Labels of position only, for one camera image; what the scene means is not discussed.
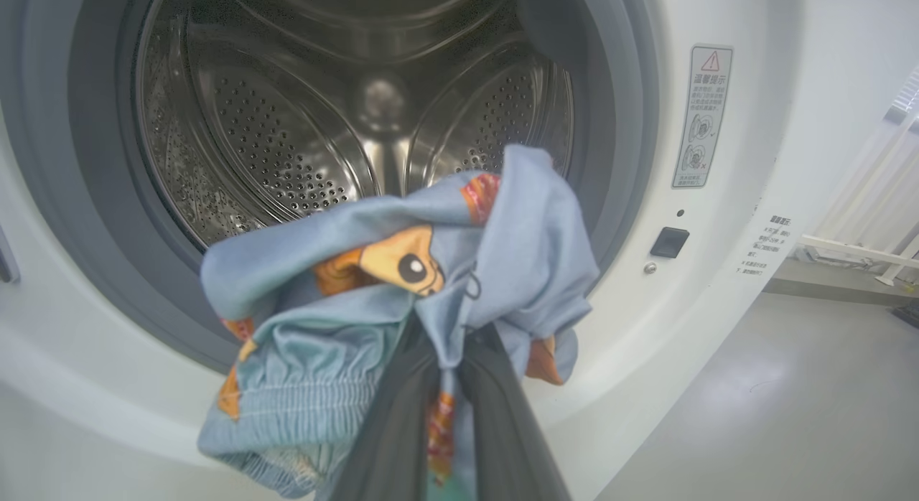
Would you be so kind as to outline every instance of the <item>warning triangle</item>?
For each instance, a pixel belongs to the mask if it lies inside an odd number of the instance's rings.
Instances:
[[[717,51],[713,52],[712,55],[709,56],[708,60],[705,60],[705,63],[702,64],[702,70],[712,70],[712,72],[718,72],[718,70],[721,70],[719,69],[719,66],[718,66],[718,52]]]

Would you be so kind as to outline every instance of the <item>front-loading washing machine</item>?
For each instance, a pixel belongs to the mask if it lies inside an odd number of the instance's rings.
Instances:
[[[202,253],[528,144],[604,271],[571,380],[525,383],[596,498],[919,60],[916,4],[3,0],[0,495],[273,498],[195,449],[237,345]]]

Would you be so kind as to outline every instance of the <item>stainless steel drum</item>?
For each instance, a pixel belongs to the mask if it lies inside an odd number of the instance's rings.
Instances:
[[[148,171],[200,247],[469,169],[571,156],[567,72],[514,0],[156,0],[135,102]]]

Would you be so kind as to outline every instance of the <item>cartoon eye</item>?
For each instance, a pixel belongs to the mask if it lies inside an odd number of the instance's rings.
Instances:
[[[403,281],[414,284],[424,280],[427,271],[424,269],[424,263],[414,253],[407,253],[399,261],[399,275]]]

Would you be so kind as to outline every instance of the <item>black square latch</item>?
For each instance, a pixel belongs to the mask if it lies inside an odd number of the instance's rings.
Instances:
[[[680,255],[686,239],[689,239],[689,232],[686,230],[665,226],[650,249],[650,254],[659,258],[675,258]]]

